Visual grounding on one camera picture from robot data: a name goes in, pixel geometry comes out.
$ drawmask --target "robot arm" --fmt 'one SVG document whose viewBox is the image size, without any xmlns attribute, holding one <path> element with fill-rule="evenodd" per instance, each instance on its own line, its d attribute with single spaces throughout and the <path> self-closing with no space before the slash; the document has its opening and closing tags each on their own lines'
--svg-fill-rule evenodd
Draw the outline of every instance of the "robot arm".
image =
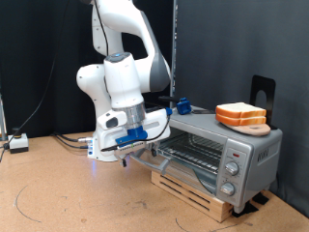
<svg viewBox="0 0 309 232">
<path fill-rule="evenodd" d="M 169 136 L 170 113 L 165 109 L 146 113 L 141 95 L 163 90 L 170 82 L 169 67 L 145 14 L 131 0 L 82 0 L 85 1 L 95 5 L 95 49 L 108 55 L 104 64 L 83 67 L 77 74 L 77 84 L 93 99 L 97 115 L 94 144 L 89 146 L 94 150 L 88 157 L 113 160 L 106 158 L 137 151 Z M 145 59 L 135 61 L 124 52 L 123 32 L 142 39 L 148 53 Z"/>
<path fill-rule="evenodd" d="M 135 61 L 141 92 L 159 92 L 170 83 L 170 69 L 157 45 L 154 32 L 146 15 L 135 8 L 131 0 L 93 0 L 93 40 L 95 50 L 107 55 L 103 25 L 108 42 L 108 54 L 123 52 L 122 33 L 129 33 L 142 39 L 148 56 Z"/>
</svg>

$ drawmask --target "silver toaster oven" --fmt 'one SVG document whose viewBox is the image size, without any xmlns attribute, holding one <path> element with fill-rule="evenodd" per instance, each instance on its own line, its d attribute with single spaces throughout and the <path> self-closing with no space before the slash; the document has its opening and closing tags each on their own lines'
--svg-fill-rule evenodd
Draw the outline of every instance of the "silver toaster oven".
<svg viewBox="0 0 309 232">
<path fill-rule="evenodd" d="M 246 135 L 220 124 L 214 114 L 180 115 L 177 110 L 170 127 L 171 136 L 160 143 L 155 155 L 143 150 L 131 157 L 152 171 L 229 202 L 236 213 L 275 181 L 281 130 Z"/>
</svg>

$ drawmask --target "wooden table surface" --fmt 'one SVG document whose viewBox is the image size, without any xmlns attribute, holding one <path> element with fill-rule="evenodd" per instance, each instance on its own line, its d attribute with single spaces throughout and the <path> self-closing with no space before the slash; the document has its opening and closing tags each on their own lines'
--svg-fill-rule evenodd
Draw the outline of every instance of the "wooden table surface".
<svg viewBox="0 0 309 232">
<path fill-rule="evenodd" d="M 29 149 L 0 163 L 1 232 L 309 231 L 308 218 L 270 192 L 258 212 L 218 223 L 153 185 L 134 160 L 88 159 L 53 137 L 29 139 Z"/>
</svg>

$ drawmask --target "bread slice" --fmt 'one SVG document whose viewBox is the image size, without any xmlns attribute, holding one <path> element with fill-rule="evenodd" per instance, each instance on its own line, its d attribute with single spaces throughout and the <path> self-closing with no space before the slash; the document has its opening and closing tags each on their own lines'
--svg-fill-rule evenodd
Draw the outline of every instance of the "bread slice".
<svg viewBox="0 0 309 232">
<path fill-rule="evenodd" d="M 215 112 L 221 116 L 235 119 L 266 116 L 267 111 L 244 102 L 220 104 Z"/>
<path fill-rule="evenodd" d="M 220 114 L 216 114 L 215 119 L 220 123 L 230 126 L 248 126 L 253 124 L 264 124 L 267 122 L 267 118 L 264 116 L 251 118 L 229 118 Z"/>
</svg>

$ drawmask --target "black curtain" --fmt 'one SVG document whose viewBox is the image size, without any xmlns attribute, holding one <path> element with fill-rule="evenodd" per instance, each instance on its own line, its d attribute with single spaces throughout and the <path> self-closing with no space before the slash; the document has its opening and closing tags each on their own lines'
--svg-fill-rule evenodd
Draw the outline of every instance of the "black curtain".
<svg viewBox="0 0 309 232">
<path fill-rule="evenodd" d="M 178 3 L 176 95 L 215 109 L 249 102 L 253 75 L 274 79 L 271 123 L 283 141 L 271 190 L 309 217 L 309 2 Z"/>
<path fill-rule="evenodd" d="M 49 77 L 63 21 L 66 0 L 3 1 L 0 8 L 0 77 L 8 134 L 33 113 Z M 173 0 L 137 1 L 154 29 L 169 64 L 172 52 Z M 60 49 L 42 107 L 22 131 L 29 137 L 93 131 L 95 108 L 76 84 L 80 67 L 102 63 L 92 44 L 92 5 L 70 0 Z M 126 51 L 135 59 L 146 56 L 139 38 L 124 35 Z M 145 95 L 156 102 L 160 94 Z"/>
</svg>

